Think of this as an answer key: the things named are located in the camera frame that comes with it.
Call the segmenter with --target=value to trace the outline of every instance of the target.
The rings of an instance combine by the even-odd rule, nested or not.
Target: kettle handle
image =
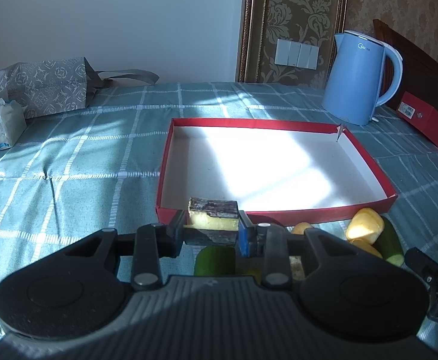
[[[399,52],[394,49],[390,44],[385,42],[381,42],[385,47],[385,55],[388,56],[392,60],[392,64],[394,66],[394,77],[392,78],[392,83],[389,89],[377,99],[375,104],[376,107],[388,102],[393,95],[397,92],[400,81],[402,80],[402,74],[404,72],[404,66],[402,64],[402,56]]]

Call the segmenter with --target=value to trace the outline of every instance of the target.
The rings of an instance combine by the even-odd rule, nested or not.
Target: blue electric kettle
[[[366,125],[375,107],[397,92],[402,79],[402,57],[387,43],[355,31],[335,34],[337,57],[325,87],[322,106],[339,119]],[[385,57],[392,60],[394,77],[379,97]]]

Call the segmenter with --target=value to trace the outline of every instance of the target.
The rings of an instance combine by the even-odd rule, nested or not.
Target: ribbed gray surface
[[[122,314],[87,337],[45,344],[8,335],[0,360],[438,359],[418,339],[350,343],[308,322],[288,294],[250,277],[172,277],[137,293]]]

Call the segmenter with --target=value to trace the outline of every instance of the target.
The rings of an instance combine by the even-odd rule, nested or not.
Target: white wall
[[[96,70],[234,81],[242,0],[0,0],[0,68],[85,56]]]

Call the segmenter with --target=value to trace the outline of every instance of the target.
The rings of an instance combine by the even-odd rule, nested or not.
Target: midea logo
[[[359,49],[370,51],[368,47],[365,47],[362,43],[359,43]]]

